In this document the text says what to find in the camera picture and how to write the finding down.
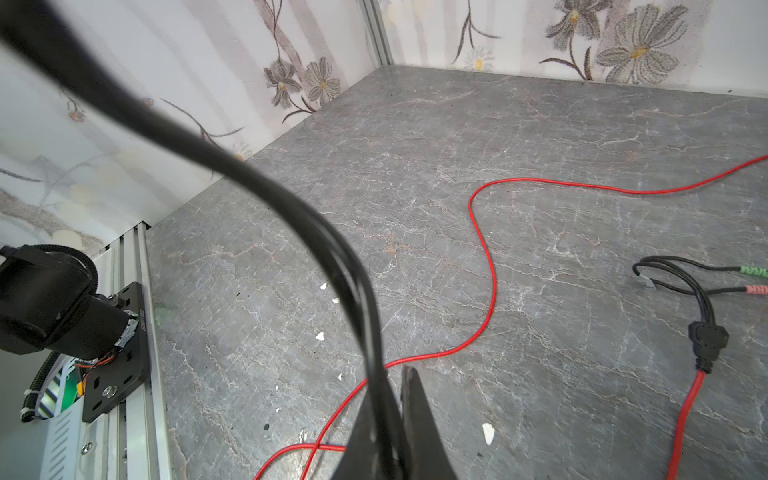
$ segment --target white daisy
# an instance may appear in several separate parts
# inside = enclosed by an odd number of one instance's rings
[[[493,70],[493,61],[494,57],[491,52],[480,47],[473,48],[467,53],[464,65],[467,70],[491,71]]]

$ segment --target black cable connector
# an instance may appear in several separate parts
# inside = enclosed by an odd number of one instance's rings
[[[693,322],[688,326],[688,338],[694,343],[696,369],[712,373],[712,365],[728,345],[728,331],[714,323]]]

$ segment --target floral wallpaper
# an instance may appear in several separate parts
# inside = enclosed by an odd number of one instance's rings
[[[147,108],[244,161],[377,66],[358,0],[54,0]],[[0,243],[95,252],[218,176],[0,47]]]
[[[378,1],[401,65],[768,95],[764,0]]]

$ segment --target black mounting plate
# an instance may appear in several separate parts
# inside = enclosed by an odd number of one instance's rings
[[[111,302],[117,308],[137,314],[138,325],[134,335],[112,362],[96,366],[88,373],[83,398],[83,422],[86,423],[120,405],[149,376],[147,316],[141,284],[131,283],[111,298]],[[107,397],[105,393],[114,391],[114,388],[117,391]]]

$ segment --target gray flower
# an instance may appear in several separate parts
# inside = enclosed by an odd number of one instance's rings
[[[670,8],[659,17],[655,5],[637,7],[616,24],[618,47],[600,52],[595,61],[613,67],[606,81],[633,84],[657,84],[677,67],[677,59],[659,48],[680,40],[687,24],[680,20],[688,9]]]
[[[319,62],[311,61],[306,67],[304,78],[312,85],[312,90],[308,95],[310,101],[320,99],[320,107],[341,93],[341,84],[338,78],[330,78],[331,64],[326,62],[325,57],[321,57]]]
[[[547,28],[547,38],[554,39],[554,47],[565,50],[574,33],[587,40],[600,38],[600,22],[597,13],[611,4],[612,0],[561,0],[554,7],[565,13],[556,25]]]
[[[293,80],[295,73],[296,69],[293,65],[285,62],[282,58],[273,61],[269,68],[264,68],[266,86],[276,89],[275,98],[272,99],[272,105],[275,107],[279,105],[283,108],[290,108],[290,94],[301,91],[298,82]]]

